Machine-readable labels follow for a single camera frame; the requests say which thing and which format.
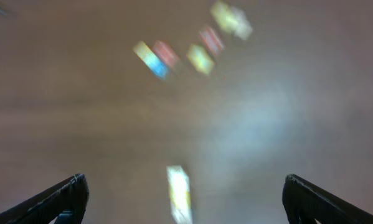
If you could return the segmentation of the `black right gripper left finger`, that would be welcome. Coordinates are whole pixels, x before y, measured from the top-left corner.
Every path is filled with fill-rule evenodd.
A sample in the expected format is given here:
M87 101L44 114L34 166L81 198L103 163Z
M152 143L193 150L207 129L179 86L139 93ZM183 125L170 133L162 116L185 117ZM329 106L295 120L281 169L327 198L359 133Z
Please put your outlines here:
M86 177L75 174L0 213L0 224L81 224L88 198Z

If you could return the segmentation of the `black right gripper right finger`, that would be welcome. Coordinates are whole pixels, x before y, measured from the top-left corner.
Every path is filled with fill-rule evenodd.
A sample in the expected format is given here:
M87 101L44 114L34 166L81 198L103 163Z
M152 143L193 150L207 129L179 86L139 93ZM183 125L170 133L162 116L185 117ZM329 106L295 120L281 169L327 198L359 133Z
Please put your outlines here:
M288 174L282 203L293 224L373 224L373 215L295 174Z

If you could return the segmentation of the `fish picture wooden block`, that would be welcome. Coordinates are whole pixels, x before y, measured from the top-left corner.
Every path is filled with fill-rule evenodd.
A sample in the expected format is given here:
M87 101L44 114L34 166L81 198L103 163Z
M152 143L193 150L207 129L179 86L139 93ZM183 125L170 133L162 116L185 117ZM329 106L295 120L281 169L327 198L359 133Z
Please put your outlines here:
M193 224L189 176L181 166L167 166L171 215L177 224Z

